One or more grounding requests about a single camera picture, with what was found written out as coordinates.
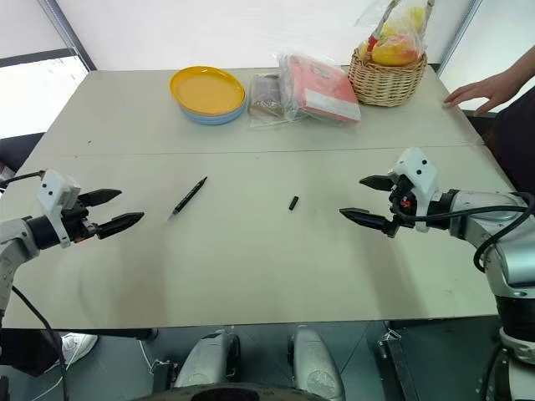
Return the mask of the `bystander's bare hand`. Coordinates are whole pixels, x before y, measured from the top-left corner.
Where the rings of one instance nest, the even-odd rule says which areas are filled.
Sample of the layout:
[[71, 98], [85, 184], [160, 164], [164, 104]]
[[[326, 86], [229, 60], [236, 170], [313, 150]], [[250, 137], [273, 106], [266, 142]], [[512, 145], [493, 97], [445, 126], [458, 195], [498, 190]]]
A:
[[452, 108], [468, 100], [486, 99], [487, 101], [475, 111], [475, 116], [478, 116], [503, 104], [511, 97], [506, 81], [500, 77], [490, 77], [454, 90], [444, 99], [443, 104], [447, 108]]

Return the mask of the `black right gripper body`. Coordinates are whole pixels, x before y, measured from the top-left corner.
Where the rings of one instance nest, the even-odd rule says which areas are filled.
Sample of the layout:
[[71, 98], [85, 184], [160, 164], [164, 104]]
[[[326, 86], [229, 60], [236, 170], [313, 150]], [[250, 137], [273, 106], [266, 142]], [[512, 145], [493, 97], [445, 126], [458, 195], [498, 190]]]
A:
[[405, 176], [390, 176], [391, 192], [389, 195], [390, 212], [392, 221], [387, 228], [386, 235], [394, 238], [401, 227], [414, 228], [414, 217], [417, 208], [417, 200], [412, 192], [413, 184]]

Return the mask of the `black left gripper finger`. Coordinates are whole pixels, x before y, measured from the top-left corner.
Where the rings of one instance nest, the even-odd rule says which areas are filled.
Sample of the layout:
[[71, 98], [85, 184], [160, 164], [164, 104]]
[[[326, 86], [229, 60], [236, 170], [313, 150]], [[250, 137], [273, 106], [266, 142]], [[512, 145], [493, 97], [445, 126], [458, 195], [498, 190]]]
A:
[[144, 212], [131, 212], [116, 216], [110, 221], [98, 225], [96, 236], [100, 240], [104, 240], [105, 238], [116, 235], [135, 225], [144, 215]]
[[121, 190], [99, 189], [79, 195], [79, 202], [83, 206], [99, 206], [111, 201], [122, 193]]

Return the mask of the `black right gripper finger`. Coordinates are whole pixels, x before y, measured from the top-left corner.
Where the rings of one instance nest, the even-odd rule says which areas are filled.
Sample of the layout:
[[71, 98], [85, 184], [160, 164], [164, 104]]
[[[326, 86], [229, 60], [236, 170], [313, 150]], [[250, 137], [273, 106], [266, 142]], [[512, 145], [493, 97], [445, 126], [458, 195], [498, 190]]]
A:
[[381, 231], [383, 234], [389, 235], [391, 230], [391, 221], [384, 216], [371, 214], [367, 210], [358, 208], [341, 208], [339, 213], [346, 219], [366, 228]]
[[373, 190], [391, 192], [394, 187], [394, 181], [387, 175], [370, 175], [359, 181]]

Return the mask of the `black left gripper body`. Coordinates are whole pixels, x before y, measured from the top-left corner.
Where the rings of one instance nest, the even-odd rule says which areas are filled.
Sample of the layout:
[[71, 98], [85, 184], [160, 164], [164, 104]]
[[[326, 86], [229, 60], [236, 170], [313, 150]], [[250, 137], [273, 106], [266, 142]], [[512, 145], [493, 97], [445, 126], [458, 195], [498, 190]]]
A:
[[89, 207], [97, 206], [94, 197], [79, 197], [72, 208], [63, 208], [61, 221], [73, 243], [87, 240], [99, 234], [99, 226], [89, 220]]

